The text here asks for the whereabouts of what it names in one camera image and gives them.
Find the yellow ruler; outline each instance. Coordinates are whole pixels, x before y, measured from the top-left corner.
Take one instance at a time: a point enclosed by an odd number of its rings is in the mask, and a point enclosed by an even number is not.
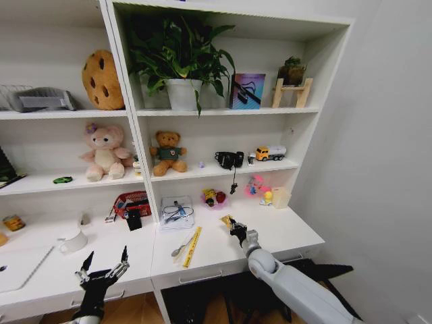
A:
[[[192,259],[192,255],[194,254],[195,251],[196,243],[198,242],[198,237],[200,236],[201,233],[201,229],[202,229],[201,226],[198,226],[196,228],[194,237],[192,239],[192,243],[190,244],[188,255],[186,256],[186,260],[183,263],[183,267],[185,268],[189,267],[190,260]]]

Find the toy truck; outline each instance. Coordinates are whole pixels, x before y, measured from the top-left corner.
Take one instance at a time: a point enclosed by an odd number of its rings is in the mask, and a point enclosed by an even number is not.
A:
[[[285,157],[285,154],[286,147],[282,145],[259,146],[255,152],[255,159],[258,161],[281,161]]]

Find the pink toy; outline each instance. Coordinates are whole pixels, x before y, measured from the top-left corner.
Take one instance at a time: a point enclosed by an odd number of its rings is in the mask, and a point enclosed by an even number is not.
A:
[[[88,181],[99,181],[104,174],[111,179],[120,179],[124,176],[124,167],[131,166],[134,160],[130,151],[120,146],[123,137],[123,130],[119,126],[86,126],[85,139],[92,150],[80,158],[92,163],[86,172]]]
[[[257,174],[250,177],[249,183],[244,188],[244,193],[250,197],[256,197],[257,194],[263,194],[266,191],[271,191],[271,188],[264,186],[263,177]]]

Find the spoon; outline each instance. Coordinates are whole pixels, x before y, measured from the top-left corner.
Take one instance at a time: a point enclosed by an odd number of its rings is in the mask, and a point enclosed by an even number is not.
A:
[[[192,239],[194,238],[194,236],[192,236],[189,241],[187,241],[187,243],[180,245],[179,248],[175,249],[172,253],[171,256],[172,257],[176,257],[178,256],[178,254],[180,253],[180,251],[183,249],[183,247],[185,247],[186,245],[188,245],[190,243],[190,241],[192,241]]]

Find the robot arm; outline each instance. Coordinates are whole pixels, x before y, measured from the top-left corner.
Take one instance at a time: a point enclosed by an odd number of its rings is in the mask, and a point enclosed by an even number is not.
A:
[[[230,233],[239,238],[249,269],[308,324],[362,323],[327,289],[294,267],[276,260],[258,243],[258,233],[230,219]]]
[[[87,274],[93,259],[93,252],[84,260],[81,270],[75,272],[80,280],[80,286],[85,290],[80,310],[74,314],[72,321],[64,324],[99,324],[104,312],[104,298],[107,289],[128,270],[128,250],[124,247],[121,261],[114,268],[95,271]]]

